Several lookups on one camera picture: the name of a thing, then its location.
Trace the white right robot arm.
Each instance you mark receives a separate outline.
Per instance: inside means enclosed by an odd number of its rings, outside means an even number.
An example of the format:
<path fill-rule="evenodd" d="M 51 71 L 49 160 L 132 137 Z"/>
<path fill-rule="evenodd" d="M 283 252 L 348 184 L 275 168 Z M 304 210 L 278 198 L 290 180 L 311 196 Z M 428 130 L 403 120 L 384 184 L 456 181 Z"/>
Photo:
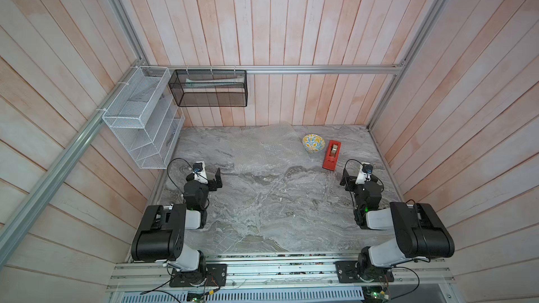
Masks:
<path fill-rule="evenodd" d="M 385 185 L 372 171 L 370 164 L 357 176 L 344 169 L 340 182 L 352 194 L 354 219 L 361 229 L 394 233 L 389 241 L 362 249 L 356 266 L 359 275 L 372 278 L 409 261 L 453 256 L 453 238 L 428 203 L 393 201 L 387 208 L 379 207 Z"/>

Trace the yellow blue patterned bowl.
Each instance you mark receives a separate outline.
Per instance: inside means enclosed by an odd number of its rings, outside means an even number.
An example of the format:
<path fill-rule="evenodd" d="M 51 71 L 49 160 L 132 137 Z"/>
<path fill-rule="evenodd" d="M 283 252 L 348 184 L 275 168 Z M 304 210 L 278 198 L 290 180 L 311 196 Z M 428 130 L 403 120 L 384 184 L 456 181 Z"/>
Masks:
<path fill-rule="evenodd" d="M 304 149 L 309 153 L 323 151 L 326 147 L 324 138 L 316 134 L 307 134 L 302 139 Z"/>

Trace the clear bubble wrap sheet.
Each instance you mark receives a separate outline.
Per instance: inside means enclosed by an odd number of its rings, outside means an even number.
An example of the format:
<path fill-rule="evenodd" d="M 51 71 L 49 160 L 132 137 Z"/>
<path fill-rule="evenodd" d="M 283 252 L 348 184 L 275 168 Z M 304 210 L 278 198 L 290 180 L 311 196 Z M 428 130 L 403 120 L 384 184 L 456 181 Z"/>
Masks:
<path fill-rule="evenodd" d="M 175 157 L 204 161 L 212 173 L 283 175 L 291 168 L 321 168 L 321 153 L 303 147 L 302 133 L 287 123 L 260 127 L 188 128 Z"/>

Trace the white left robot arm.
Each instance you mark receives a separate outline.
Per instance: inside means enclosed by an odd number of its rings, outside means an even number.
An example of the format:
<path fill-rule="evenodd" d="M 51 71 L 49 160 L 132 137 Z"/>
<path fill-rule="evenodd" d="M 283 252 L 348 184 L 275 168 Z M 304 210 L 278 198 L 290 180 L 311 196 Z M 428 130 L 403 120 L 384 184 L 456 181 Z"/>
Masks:
<path fill-rule="evenodd" d="M 204 254 L 185 243 L 185 232 L 205 227 L 209 194 L 222 186 L 220 170 L 215 178 L 208 180 L 204 163 L 197 162 L 184 185 L 183 203 L 146 208 L 131 244 L 132 259 L 147 263 L 162 261 L 178 272 L 203 274 Z"/>

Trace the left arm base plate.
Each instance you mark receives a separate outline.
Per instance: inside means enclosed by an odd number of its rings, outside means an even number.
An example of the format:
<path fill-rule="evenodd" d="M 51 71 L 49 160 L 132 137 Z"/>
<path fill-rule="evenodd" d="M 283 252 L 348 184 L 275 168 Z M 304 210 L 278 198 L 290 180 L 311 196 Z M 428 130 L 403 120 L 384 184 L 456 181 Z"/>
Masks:
<path fill-rule="evenodd" d="M 226 286 L 227 265 L 210 264 L 200 265 L 199 269 L 192 272 L 173 270 L 169 286 L 172 288 L 191 288 L 198 286 Z"/>

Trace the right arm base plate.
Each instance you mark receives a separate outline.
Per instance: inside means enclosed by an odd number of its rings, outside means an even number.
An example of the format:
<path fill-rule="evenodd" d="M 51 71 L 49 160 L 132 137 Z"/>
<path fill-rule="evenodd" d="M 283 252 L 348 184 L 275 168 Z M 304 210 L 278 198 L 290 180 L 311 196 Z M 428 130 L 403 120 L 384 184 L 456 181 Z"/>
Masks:
<path fill-rule="evenodd" d="M 339 283 L 371 283 L 394 282 L 393 273 L 389 268 L 375 267 L 368 262 L 338 261 L 335 269 Z"/>

